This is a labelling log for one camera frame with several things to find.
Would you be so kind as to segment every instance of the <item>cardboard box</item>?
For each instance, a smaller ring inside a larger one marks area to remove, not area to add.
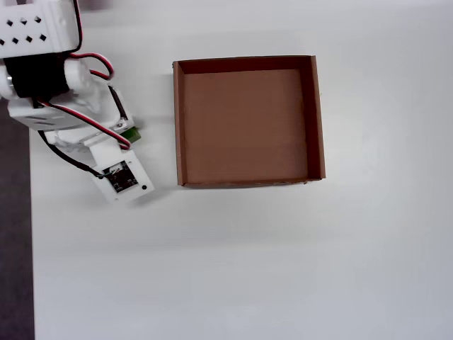
[[[185,60],[173,72],[180,186],[326,177],[314,56]]]

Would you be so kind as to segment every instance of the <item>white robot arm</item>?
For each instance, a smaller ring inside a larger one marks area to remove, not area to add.
[[[154,187],[127,134],[134,121],[109,84],[111,63],[101,55],[76,55],[82,31],[76,0],[34,0],[7,6],[0,0],[0,96],[12,118],[37,130],[61,158],[91,173],[112,203],[138,198]],[[90,70],[94,57],[109,74]],[[58,149],[89,149],[95,166]]]

